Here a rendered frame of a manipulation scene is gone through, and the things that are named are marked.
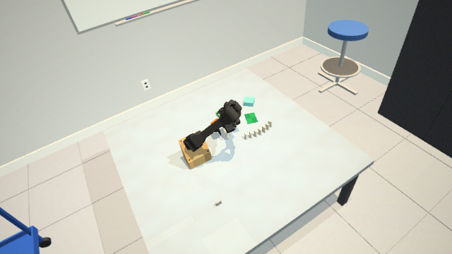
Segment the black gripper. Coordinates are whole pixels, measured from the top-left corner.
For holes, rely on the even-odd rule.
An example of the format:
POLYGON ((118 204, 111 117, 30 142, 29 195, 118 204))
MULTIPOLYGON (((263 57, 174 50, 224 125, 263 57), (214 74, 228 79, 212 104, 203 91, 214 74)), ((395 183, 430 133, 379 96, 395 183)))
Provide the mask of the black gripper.
MULTIPOLYGON (((236 125, 239 125, 241 123, 240 119, 235 121, 236 125)), ((215 132, 218 132, 221 135, 220 129, 217 129, 215 132)))

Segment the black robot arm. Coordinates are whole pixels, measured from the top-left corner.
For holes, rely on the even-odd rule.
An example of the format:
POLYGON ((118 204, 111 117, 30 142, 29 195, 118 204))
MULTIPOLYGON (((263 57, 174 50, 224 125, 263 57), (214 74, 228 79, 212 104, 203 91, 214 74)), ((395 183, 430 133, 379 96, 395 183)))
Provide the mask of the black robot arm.
POLYGON ((197 131, 194 134, 192 133, 186 136, 186 139, 183 141, 184 145, 188 150, 195 152, 203 145, 206 138, 220 127, 225 128, 227 133, 232 132, 237 127, 235 121, 241 116, 241 110, 242 107, 236 100, 231 99, 229 102, 225 102, 223 107, 217 112, 220 118, 203 131, 197 131))

